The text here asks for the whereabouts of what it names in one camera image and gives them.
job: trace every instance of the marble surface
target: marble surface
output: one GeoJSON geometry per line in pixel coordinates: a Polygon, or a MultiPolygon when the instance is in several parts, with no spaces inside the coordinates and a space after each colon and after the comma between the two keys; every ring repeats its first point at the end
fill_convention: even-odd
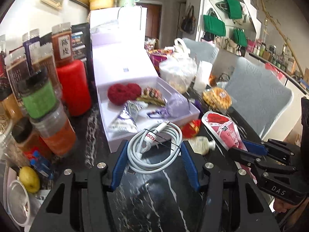
{"type": "MultiPolygon", "coordinates": [[[[67,168],[71,168],[77,175],[85,174],[98,162],[106,161],[110,153],[95,95],[93,99],[91,110],[83,116],[70,118],[78,144],[72,154],[55,163],[55,179],[67,168]]],[[[237,116],[237,113],[232,111],[231,115],[237,116]]],[[[247,137],[252,130],[242,122],[240,116],[237,121],[245,125],[241,129],[247,137]]],[[[252,141],[258,139],[254,132],[251,134],[252,141]]],[[[199,135],[209,137],[204,127],[199,135]]],[[[169,154],[170,150],[160,145],[145,153],[143,158],[157,163],[169,154]]],[[[236,170],[234,162],[225,156],[225,151],[222,155],[218,148],[210,151],[205,156],[205,161],[224,170],[236,170]]],[[[152,175],[132,174],[127,168],[120,186],[113,193],[108,193],[117,231],[195,230],[204,207],[204,199],[203,194],[195,192],[190,186],[181,157],[164,171],[152,175]]]]}

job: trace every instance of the brown door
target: brown door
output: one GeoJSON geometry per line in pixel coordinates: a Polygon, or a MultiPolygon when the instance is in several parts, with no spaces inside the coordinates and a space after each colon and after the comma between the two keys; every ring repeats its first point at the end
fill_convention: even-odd
{"type": "Polygon", "coordinates": [[[162,5],[137,3],[147,8],[146,36],[159,39],[162,5]]]}

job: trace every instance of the silver screw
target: silver screw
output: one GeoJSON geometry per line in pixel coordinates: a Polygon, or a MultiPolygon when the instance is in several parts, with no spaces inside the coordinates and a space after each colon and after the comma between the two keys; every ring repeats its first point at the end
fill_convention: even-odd
{"type": "Polygon", "coordinates": [[[212,164],[211,162],[207,162],[207,163],[205,164],[205,167],[208,168],[208,169],[211,169],[211,168],[214,167],[214,164],[212,164]]]}
{"type": "Polygon", "coordinates": [[[238,170],[238,173],[240,174],[240,175],[246,175],[246,170],[245,169],[239,169],[238,170]]]}
{"type": "Polygon", "coordinates": [[[70,175],[72,173],[72,169],[68,168],[66,170],[64,170],[64,175],[70,175]]]}
{"type": "Polygon", "coordinates": [[[100,163],[98,163],[97,167],[102,169],[102,168],[106,167],[106,164],[104,162],[100,162],[100,163]]]}

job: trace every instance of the gray chair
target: gray chair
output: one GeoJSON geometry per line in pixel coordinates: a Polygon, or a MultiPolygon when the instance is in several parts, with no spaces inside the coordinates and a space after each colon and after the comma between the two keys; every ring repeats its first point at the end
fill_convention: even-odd
{"type": "Polygon", "coordinates": [[[263,139],[289,106],[293,93],[264,67],[239,58],[225,87],[233,108],[263,139]]]}
{"type": "Polygon", "coordinates": [[[191,58],[196,58],[197,61],[206,61],[214,64],[216,61],[219,48],[211,45],[208,42],[196,42],[189,38],[182,39],[186,46],[190,49],[191,58]]]}

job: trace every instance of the white charging cable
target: white charging cable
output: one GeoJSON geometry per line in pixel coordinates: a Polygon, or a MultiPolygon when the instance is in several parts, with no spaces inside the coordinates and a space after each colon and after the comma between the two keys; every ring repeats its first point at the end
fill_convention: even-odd
{"type": "Polygon", "coordinates": [[[155,124],[148,130],[142,130],[136,134],[129,142],[127,153],[130,168],[142,174],[157,173],[174,162],[180,152],[180,144],[182,142],[182,132],[180,128],[165,121],[161,124],[155,124]],[[169,157],[157,164],[145,163],[141,160],[143,153],[150,150],[152,143],[156,140],[156,134],[168,134],[171,137],[171,149],[174,150],[169,157]]]}

